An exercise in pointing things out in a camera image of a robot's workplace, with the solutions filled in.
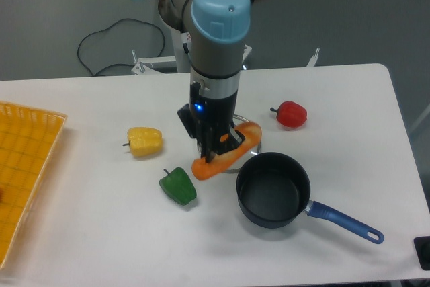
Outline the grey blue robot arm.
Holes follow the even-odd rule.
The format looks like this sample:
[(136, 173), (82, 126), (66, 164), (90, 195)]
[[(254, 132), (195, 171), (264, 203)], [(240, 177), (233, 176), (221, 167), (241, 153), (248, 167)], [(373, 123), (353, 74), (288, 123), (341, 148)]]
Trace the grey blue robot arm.
[(257, 1), (262, 0), (168, 0), (179, 29), (191, 37), (189, 103), (178, 114), (206, 162), (245, 145), (233, 116)]

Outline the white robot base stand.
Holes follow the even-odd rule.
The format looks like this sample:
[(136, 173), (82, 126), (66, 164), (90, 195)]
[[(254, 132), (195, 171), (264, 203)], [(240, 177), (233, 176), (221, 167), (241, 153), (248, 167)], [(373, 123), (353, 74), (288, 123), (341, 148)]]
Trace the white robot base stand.
[(173, 8), (170, 0), (158, 1), (158, 14), (164, 26), (169, 29), (173, 45), (173, 56), (137, 58), (135, 50), (132, 50), (134, 66), (131, 71), (135, 75), (155, 75), (158, 73), (189, 73), (191, 60), (191, 36), (183, 31), (182, 21)]

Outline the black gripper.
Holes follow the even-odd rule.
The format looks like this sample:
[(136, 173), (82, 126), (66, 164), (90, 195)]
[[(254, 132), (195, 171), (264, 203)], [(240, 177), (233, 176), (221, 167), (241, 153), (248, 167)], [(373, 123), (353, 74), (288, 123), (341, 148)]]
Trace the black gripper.
[(210, 99), (200, 94), (202, 86), (190, 86), (189, 103), (177, 112), (188, 135), (198, 144), (200, 155), (210, 163), (215, 155), (227, 153), (241, 146), (245, 136), (234, 129), (233, 116), (237, 94)]

